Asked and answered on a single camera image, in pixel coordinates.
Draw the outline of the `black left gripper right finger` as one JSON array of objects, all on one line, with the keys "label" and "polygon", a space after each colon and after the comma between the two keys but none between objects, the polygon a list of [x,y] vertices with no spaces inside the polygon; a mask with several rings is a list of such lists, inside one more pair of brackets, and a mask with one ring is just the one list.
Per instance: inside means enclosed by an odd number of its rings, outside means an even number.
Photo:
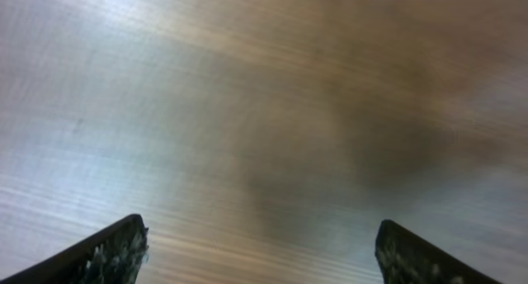
[{"label": "black left gripper right finger", "polygon": [[384,284],[498,284],[392,220],[383,220],[375,257]]}]

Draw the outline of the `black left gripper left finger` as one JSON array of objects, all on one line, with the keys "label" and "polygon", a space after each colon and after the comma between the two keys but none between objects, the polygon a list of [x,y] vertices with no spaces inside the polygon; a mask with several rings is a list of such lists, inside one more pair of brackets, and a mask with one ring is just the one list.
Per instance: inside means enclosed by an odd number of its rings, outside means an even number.
[{"label": "black left gripper left finger", "polygon": [[148,257],[148,231],[131,214],[2,284],[135,284]]}]

